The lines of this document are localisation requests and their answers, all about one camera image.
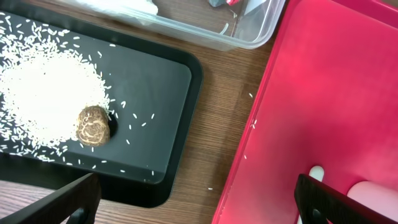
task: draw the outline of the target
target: brown wooden surface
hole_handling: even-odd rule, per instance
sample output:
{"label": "brown wooden surface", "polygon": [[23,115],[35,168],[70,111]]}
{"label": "brown wooden surface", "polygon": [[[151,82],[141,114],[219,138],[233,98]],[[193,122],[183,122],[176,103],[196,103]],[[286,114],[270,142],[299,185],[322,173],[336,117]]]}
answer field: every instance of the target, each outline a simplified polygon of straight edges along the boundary
{"label": "brown wooden surface", "polygon": [[[83,19],[189,51],[199,58],[205,71],[200,100],[169,201],[157,208],[144,209],[102,200],[96,223],[211,223],[254,101],[249,93],[256,95],[274,38],[255,50],[219,52],[93,16]],[[50,192],[0,181],[0,218]]]}

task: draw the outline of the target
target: mushroom cap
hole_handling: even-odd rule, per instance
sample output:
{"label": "mushroom cap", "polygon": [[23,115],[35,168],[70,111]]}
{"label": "mushroom cap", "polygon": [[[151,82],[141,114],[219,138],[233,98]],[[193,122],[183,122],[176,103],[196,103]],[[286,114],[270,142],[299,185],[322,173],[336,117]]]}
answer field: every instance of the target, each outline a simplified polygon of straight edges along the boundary
{"label": "mushroom cap", "polygon": [[103,146],[110,139],[108,115],[100,106],[89,106],[80,112],[76,131],[79,141],[87,146]]}

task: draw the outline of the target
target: red tray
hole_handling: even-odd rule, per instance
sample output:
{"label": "red tray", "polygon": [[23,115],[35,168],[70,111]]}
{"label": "red tray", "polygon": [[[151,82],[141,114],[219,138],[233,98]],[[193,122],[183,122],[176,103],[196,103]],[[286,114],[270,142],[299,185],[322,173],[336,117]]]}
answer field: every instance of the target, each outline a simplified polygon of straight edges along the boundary
{"label": "red tray", "polygon": [[290,1],[213,224],[296,223],[315,165],[344,194],[398,190],[397,28],[380,1]]}

